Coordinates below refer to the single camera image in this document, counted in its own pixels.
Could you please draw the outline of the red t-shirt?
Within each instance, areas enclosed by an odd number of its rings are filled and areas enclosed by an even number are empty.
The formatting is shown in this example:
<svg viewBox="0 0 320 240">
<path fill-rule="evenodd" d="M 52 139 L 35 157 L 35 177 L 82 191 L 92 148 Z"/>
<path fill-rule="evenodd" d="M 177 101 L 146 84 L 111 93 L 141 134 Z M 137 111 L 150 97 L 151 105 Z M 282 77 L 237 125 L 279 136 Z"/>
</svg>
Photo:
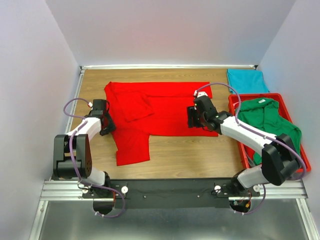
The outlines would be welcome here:
<svg viewBox="0 0 320 240">
<path fill-rule="evenodd" d="M 189 128 L 187 108 L 206 82 L 109 82 L 104 92 L 115 124 L 112 137 L 118 166 L 150 160 L 150 136 L 217 137 L 214 131 Z"/>
</svg>

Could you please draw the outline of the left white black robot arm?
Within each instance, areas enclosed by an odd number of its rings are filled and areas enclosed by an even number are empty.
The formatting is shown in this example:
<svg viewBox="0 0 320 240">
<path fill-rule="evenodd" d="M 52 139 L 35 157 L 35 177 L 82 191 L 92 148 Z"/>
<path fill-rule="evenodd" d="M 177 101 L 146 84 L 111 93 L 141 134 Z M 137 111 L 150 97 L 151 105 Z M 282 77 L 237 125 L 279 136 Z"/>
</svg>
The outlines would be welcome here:
<svg viewBox="0 0 320 240">
<path fill-rule="evenodd" d="M 84 101 L 89 108 L 88 114 L 80 116 L 67 112 L 68 105 L 74 101 Z M 77 178 L 86 190 L 93 189 L 101 198 L 116 191 L 111 188 L 108 173 L 93 167 L 90 141 L 97 134 L 105 136 L 116 130 L 109 110 L 110 103 L 105 99 L 90 102 L 77 97 L 69 100 L 63 113 L 81 119 L 81 122 L 69 132 L 56 135 L 53 143 L 53 176 L 65 180 Z"/>
</svg>

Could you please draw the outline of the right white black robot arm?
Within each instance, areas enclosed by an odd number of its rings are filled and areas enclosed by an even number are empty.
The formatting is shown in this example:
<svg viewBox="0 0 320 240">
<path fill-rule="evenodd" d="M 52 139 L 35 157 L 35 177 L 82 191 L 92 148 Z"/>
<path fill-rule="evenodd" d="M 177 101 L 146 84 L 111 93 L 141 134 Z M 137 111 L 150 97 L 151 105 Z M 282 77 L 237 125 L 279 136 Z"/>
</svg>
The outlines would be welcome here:
<svg viewBox="0 0 320 240">
<path fill-rule="evenodd" d="M 267 133 L 242 122 L 227 111 L 218 112 L 205 93 L 197 96 L 186 111 L 189 128 L 203 128 L 225 135 L 261 156 L 260 165 L 238 172 L 218 190 L 219 193 L 241 196 L 256 185 L 280 186 L 305 166 L 288 135 Z"/>
</svg>

